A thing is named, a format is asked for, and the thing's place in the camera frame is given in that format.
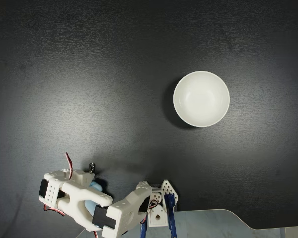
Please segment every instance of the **blue metal bracket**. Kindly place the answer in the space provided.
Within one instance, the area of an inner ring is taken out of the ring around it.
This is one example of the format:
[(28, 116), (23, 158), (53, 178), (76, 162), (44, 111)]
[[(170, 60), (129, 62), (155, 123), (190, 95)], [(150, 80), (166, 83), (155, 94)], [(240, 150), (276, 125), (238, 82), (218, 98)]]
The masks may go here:
[(169, 229), (171, 231), (171, 238), (177, 238), (177, 230), (175, 228), (175, 219), (173, 212), (173, 207), (175, 206), (174, 194), (166, 194), (164, 196), (164, 200), (168, 211), (168, 223)]

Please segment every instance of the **perforated bracket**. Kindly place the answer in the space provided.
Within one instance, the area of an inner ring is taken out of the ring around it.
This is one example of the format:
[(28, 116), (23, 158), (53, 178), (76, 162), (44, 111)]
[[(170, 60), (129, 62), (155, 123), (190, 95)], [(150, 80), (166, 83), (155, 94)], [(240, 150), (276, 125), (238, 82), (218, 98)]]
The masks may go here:
[(177, 204), (178, 200), (179, 200), (179, 196), (178, 194), (175, 192), (174, 188), (171, 186), (170, 182), (165, 179), (161, 185), (161, 189), (164, 193), (164, 195), (166, 194), (174, 194), (174, 199), (175, 199), (175, 204)]
[(49, 207), (56, 208), (56, 200), (58, 198), (59, 189), (62, 187), (63, 183), (71, 182), (67, 178), (56, 177), (50, 178), (48, 188), (46, 190), (44, 204), (48, 205)]

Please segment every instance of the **wire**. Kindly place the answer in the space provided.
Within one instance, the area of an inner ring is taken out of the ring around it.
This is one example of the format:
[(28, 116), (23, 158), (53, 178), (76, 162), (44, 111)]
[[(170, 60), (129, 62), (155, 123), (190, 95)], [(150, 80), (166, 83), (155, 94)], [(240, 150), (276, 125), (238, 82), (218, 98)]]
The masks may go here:
[(147, 219), (147, 216), (145, 216), (145, 218), (139, 223), (142, 225), (143, 223), (145, 223), (146, 219)]
[(85, 229), (86, 228), (84, 228), (84, 230), (82, 230), (81, 233), (79, 233), (79, 235), (76, 238), (78, 238), (83, 233), (83, 231), (85, 231)]
[(55, 209), (55, 208), (49, 208), (49, 209), (46, 209), (46, 205), (44, 204), (43, 206), (43, 210), (46, 212), (46, 211), (55, 211), (57, 213), (59, 213), (62, 217), (65, 216), (65, 213), (58, 210), (58, 209)]
[[(71, 179), (72, 174), (73, 174), (73, 163), (72, 163), (72, 161), (71, 161), (71, 159), (70, 159), (70, 157), (69, 157), (69, 155), (68, 155), (67, 152), (65, 152), (65, 156), (66, 156), (66, 159), (68, 160), (68, 163), (69, 163), (69, 166), (70, 166), (70, 176), (69, 176), (69, 179)], [(55, 212), (59, 213), (60, 215), (65, 216), (65, 213), (62, 212), (62, 211), (60, 211), (60, 210), (58, 210), (58, 209), (55, 209), (55, 208), (46, 209), (46, 205), (45, 204), (43, 206), (43, 210), (45, 212), (46, 211), (55, 211)]]
[(152, 202), (156, 202), (156, 204), (153, 205), (153, 206), (149, 206), (149, 209), (155, 208), (155, 207), (159, 204), (157, 200), (152, 200), (152, 201), (150, 202), (150, 204), (151, 204)]
[(69, 179), (71, 179), (72, 177), (72, 174), (73, 174), (73, 163), (68, 155), (67, 152), (65, 152), (65, 156), (66, 156), (66, 159), (68, 160), (68, 163), (69, 163), (69, 166), (70, 166), (70, 176), (69, 176)]

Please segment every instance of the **robotic arm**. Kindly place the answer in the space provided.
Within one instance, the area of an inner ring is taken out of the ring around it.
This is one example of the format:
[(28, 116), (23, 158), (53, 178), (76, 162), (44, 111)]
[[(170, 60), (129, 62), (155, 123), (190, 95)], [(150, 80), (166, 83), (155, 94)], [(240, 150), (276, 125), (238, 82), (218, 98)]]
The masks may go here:
[(39, 200), (44, 203), (45, 211), (49, 206), (62, 216), (73, 217), (96, 237), (96, 231), (103, 230), (104, 238), (118, 238), (139, 223), (142, 238), (146, 236), (147, 224), (169, 226), (172, 237), (177, 237), (173, 212), (178, 195), (168, 180), (163, 181), (161, 188), (139, 182), (125, 199), (112, 204), (112, 197), (101, 192), (101, 186), (91, 184), (93, 169), (90, 167), (89, 173), (73, 170), (67, 153), (66, 156), (70, 169), (46, 173), (41, 181)]
[[(104, 238), (117, 238), (134, 228), (147, 214), (151, 186), (140, 182), (135, 191), (125, 199), (112, 204), (112, 197), (89, 187), (94, 173), (73, 170), (46, 173), (41, 181), (39, 200), (71, 217), (88, 231), (103, 230)], [(98, 205), (94, 216), (86, 209), (84, 202), (91, 200)]]

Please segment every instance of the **blue object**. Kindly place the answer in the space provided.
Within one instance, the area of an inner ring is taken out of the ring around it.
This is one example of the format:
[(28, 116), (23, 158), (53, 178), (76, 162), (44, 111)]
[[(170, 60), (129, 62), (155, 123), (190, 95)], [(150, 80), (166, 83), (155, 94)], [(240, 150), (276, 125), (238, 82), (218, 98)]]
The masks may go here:
[[(89, 187), (95, 188), (96, 190), (98, 190), (100, 192), (103, 190), (102, 186), (99, 185), (98, 183), (94, 182), (94, 181), (90, 183)], [(95, 207), (97, 205), (98, 204), (96, 202), (93, 202), (91, 200), (86, 200), (85, 201), (85, 207), (92, 216), (94, 216)]]
[(147, 231), (147, 217), (143, 224), (140, 227), (140, 238), (146, 238), (146, 231)]
[(177, 238), (177, 230), (175, 228), (175, 219), (173, 212), (173, 207), (175, 206), (174, 194), (166, 194), (164, 196), (164, 200), (168, 211), (168, 223), (169, 229), (171, 231), (171, 238)]

